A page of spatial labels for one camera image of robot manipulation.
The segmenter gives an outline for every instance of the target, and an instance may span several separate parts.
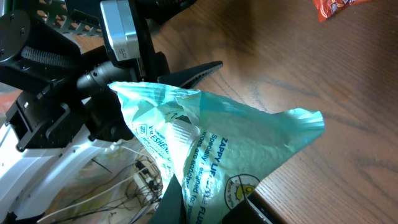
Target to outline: wire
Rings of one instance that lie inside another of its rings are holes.
[[[117,205],[117,206],[115,206],[115,207],[110,207],[110,208],[102,209],[102,210],[98,210],[98,209],[100,209],[100,208],[97,208],[96,210],[93,210],[93,211],[90,211],[90,212],[86,212],[86,213],[82,213],[82,214],[76,215],[76,216],[74,216],[74,217],[69,217],[69,218],[66,218],[66,219],[64,219],[64,220],[55,221],[55,222],[53,222],[53,224],[54,224],[54,223],[62,223],[62,222],[66,222],[66,221],[69,221],[69,220],[76,220],[76,219],[83,218],[83,217],[85,217],[85,216],[92,215],[92,214],[98,213],[98,212],[108,212],[108,211],[112,211],[112,210],[114,210],[114,209],[116,209],[116,208],[120,208],[119,206],[124,205],[126,202],[128,202],[128,201],[130,201],[130,200],[132,200],[132,199],[134,199],[134,198],[127,199],[127,200],[123,201],[122,203],[120,203],[119,205]]]
[[[131,220],[130,222],[129,222],[129,224],[133,224],[133,223],[135,223],[136,221],[138,221],[140,218],[142,218],[144,215],[146,215],[148,212],[149,212],[149,209],[151,208],[151,206],[150,205],[147,205],[147,207],[146,207],[146,209],[135,219],[135,220]]]
[[[136,217],[137,217],[137,215],[138,214],[140,214],[140,212],[144,209],[146,209],[147,208],[147,205],[146,205],[146,207],[141,207],[141,209],[133,216],[133,218],[130,220],[130,222],[129,222],[129,224],[133,221],[133,220],[136,220]]]
[[[109,204],[112,203],[112,202],[117,202],[118,200],[121,200],[121,199],[124,199],[124,198],[125,198],[125,197],[121,197],[121,198],[112,200],[112,201],[110,201],[110,202],[108,202],[108,203],[106,203],[106,204],[100,206],[100,208],[105,208],[105,205],[109,205]]]
[[[133,166],[133,165],[135,165],[135,164],[137,164],[137,162],[135,162],[135,163],[133,163],[133,164],[130,164],[130,165],[127,165],[126,167],[124,167],[123,169],[121,169],[111,180],[109,180],[109,181],[107,181],[107,182],[105,182],[105,183],[103,183],[103,184],[101,184],[101,185],[98,185],[97,187],[93,188],[92,190],[90,190],[89,192],[85,193],[84,195],[82,195],[82,196],[80,196],[80,197],[74,199],[74,200],[71,201],[67,206],[73,205],[77,200],[79,200],[79,199],[81,199],[81,198],[83,198],[83,197],[86,197],[87,195],[93,193],[96,189],[98,189],[98,188],[100,188],[100,187],[102,187],[102,186],[104,186],[104,185],[107,185],[108,183],[111,183],[111,182],[112,182],[119,174],[121,174],[124,170],[126,170],[128,167],[131,167],[131,166]]]
[[[146,167],[143,168],[143,169],[141,169],[141,170],[139,170],[138,172],[134,173],[132,176],[130,176],[130,177],[128,177],[128,178],[126,178],[126,179],[120,181],[119,183],[115,184],[115,185],[114,185],[113,187],[111,187],[110,189],[105,190],[105,191],[102,192],[102,193],[99,193],[98,195],[95,195],[95,196],[93,196],[93,197],[91,197],[91,198],[89,198],[89,199],[87,199],[87,200],[85,200],[85,201],[76,203],[76,204],[74,204],[74,205],[68,206],[68,207],[63,208],[63,209],[60,209],[60,210],[58,210],[58,211],[56,211],[56,212],[50,213],[50,214],[44,216],[43,218],[41,218],[40,220],[38,220],[37,222],[41,222],[41,221],[45,220],[46,218],[48,218],[48,217],[50,217],[50,216],[52,216],[52,215],[55,215],[55,214],[57,214],[57,213],[63,212],[63,211],[65,211],[65,210],[68,210],[69,208],[73,208],[73,207],[79,206],[79,205],[81,205],[81,204],[84,204],[84,203],[86,203],[86,202],[89,202],[90,200],[93,200],[94,198],[97,198],[97,197],[99,197],[99,196],[105,194],[106,192],[109,192],[110,190],[114,189],[115,187],[117,187],[117,186],[119,186],[119,185],[121,185],[121,184],[127,182],[129,179],[133,178],[134,175],[139,174],[140,172],[144,171],[145,169],[146,169]]]
[[[156,164],[155,160],[154,160],[151,156],[145,155],[144,153],[141,153],[141,152],[137,152],[137,151],[135,151],[135,150],[133,150],[133,149],[130,149],[129,147],[126,147],[126,146],[121,146],[121,147],[122,147],[123,149],[127,149],[127,150],[130,150],[130,151],[132,151],[132,152],[135,152],[135,153],[137,153],[137,154],[139,154],[139,155],[146,156],[148,159],[150,159],[153,163]]]
[[[100,167],[104,168],[106,171],[110,172],[112,174],[112,171],[110,171],[108,168],[106,168],[104,165],[100,164],[99,162],[97,162],[95,159],[91,159],[91,161],[95,162],[96,164],[98,164]]]

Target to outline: black plastic part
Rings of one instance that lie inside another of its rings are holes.
[[[0,32],[0,67],[6,67],[6,73],[0,73],[6,84],[12,85],[31,93],[38,93],[42,85],[48,84],[53,80],[59,80],[69,77],[76,73],[82,73],[84,70],[78,68],[63,68],[54,64],[47,65],[38,61],[31,60],[37,58],[32,54],[32,58],[24,58],[21,53],[26,47],[39,52],[46,52],[46,55],[62,55],[64,57],[74,58],[79,61],[80,49],[72,41],[68,40],[62,34],[53,30],[49,26],[36,18],[29,17],[24,11],[16,10],[5,16],[0,17],[0,27],[6,32]],[[37,80],[33,86],[25,88],[26,80]]]
[[[37,215],[32,218],[25,218],[23,220],[17,220],[17,215],[12,212],[8,213],[4,224],[36,224],[41,218],[43,218],[44,213],[41,215]]]
[[[104,45],[82,54],[81,59],[84,61],[83,64],[85,70],[91,70],[95,65],[99,65],[109,60]]]
[[[124,122],[119,98],[113,91],[107,89],[92,96],[86,107],[89,114],[86,126],[91,133],[89,140],[116,142],[134,137]]]
[[[157,82],[157,77],[167,75],[163,69],[163,66],[159,66],[156,60],[155,48],[152,43],[147,21],[144,15],[137,10],[137,4],[135,0],[129,0],[132,20],[137,32],[137,39],[139,43],[139,51],[141,60],[144,65],[145,76],[142,80],[145,82]]]
[[[272,224],[283,224],[285,223],[283,219],[269,206],[264,206],[263,199],[259,197],[258,194],[251,194],[248,200],[255,206]]]
[[[143,174],[149,174],[149,170],[145,168],[145,165],[141,161],[136,162],[136,167],[139,170],[142,170]]]
[[[20,151],[66,147],[85,121],[81,102],[66,104],[27,92],[18,96],[6,116],[17,134],[16,148]]]
[[[202,78],[217,71],[223,66],[223,62],[210,62],[193,68],[188,68],[170,75],[164,75],[157,79],[159,83],[179,86],[182,88],[193,88]]]
[[[267,222],[252,208],[248,200],[240,202],[223,218],[222,223],[253,223],[253,224],[279,224]]]
[[[148,224],[184,224],[187,222],[182,189],[175,175],[167,187],[162,202]]]
[[[157,52],[155,54],[155,60],[158,65],[159,73],[162,75],[170,74],[169,63],[167,63],[166,55],[163,52]]]
[[[46,82],[27,75],[26,73],[1,66],[0,82],[32,94],[38,94],[40,90],[47,85]]]
[[[108,84],[115,81],[136,82],[136,73],[133,68],[117,68],[107,61],[81,76],[77,80],[76,86],[83,96],[89,97],[107,90]]]

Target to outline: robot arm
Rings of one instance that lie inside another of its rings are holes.
[[[191,88],[222,66],[211,62],[170,73],[165,55],[155,52],[146,19],[164,22],[187,7],[184,2],[194,1],[168,5],[174,11],[162,17],[149,10],[152,1],[97,2],[100,13],[93,20],[98,19],[105,44],[83,55],[73,42],[24,11],[0,17],[5,29],[0,32],[0,82],[23,90],[0,129],[0,222],[8,216],[35,223],[90,159],[128,146],[134,136],[109,83]]]

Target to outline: white robot part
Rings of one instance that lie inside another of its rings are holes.
[[[97,154],[134,141],[89,141],[82,126],[73,141],[62,149],[16,149],[12,126],[0,129],[0,221],[8,212],[17,220],[36,217],[48,209],[59,191]]]

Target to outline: candy wrapper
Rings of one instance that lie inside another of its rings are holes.
[[[109,87],[118,93],[126,124],[155,158],[164,186],[176,175],[187,223],[219,223],[324,130],[319,111],[267,114],[223,96],[158,83]]]
[[[319,21],[323,22],[331,17],[334,13],[344,9],[345,7],[370,0],[313,0],[315,7],[318,9]]]

